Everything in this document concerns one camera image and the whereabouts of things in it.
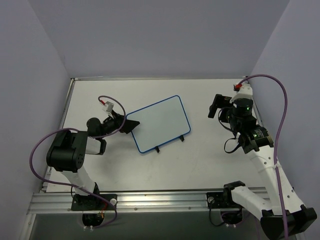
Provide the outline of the blue framed whiteboard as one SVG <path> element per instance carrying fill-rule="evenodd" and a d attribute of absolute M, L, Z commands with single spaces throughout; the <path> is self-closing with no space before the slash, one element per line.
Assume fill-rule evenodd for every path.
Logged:
<path fill-rule="evenodd" d="M 174 140 L 185 140 L 192 130 L 179 95 L 160 100 L 126 115 L 127 120 L 138 121 L 131 135 L 141 154 L 160 152 L 159 148 Z"/>

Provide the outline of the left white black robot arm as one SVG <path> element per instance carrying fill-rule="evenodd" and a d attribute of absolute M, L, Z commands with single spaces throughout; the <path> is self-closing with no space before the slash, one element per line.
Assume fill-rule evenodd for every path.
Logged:
<path fill-rule="evenodd" d="M 92 117 L 86 122 L 86 131 L 58 132 L 48 150 L 46 163 L 67 178 L 66 185 L 83 196 L 82 202 L 88 209 L 95 210 L 101 203 L 100 190 L 84 167 L 85 156 L 103 155 L 107 147 L 106 135 L 116 131 L 128 134 L 139 125 L 139 121 L 125 119 L 115 111 L 104 121 Z"/>

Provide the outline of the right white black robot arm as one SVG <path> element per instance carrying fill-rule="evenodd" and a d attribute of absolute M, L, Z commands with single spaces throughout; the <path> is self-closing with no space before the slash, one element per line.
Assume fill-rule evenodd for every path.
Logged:
<path fill-rule="evenodd" d="M 303 233 L 317 219 L 314 208 L 306 207 L 297 196 L 279 163 L 274 163 L 274 142 L 266 128 L 253 116 L 253 100 L 216 94 L 209 107 L 213 119 L 220 109 L 218 120 L 229 124 L 227 130 L 237 141 L 256 168 L 267 191 L 266 201 L 238 180 L 223 186 L 222 200 L 227 206 L 240 205 L 259 220 L 264 234 L 270 240 Z"/>

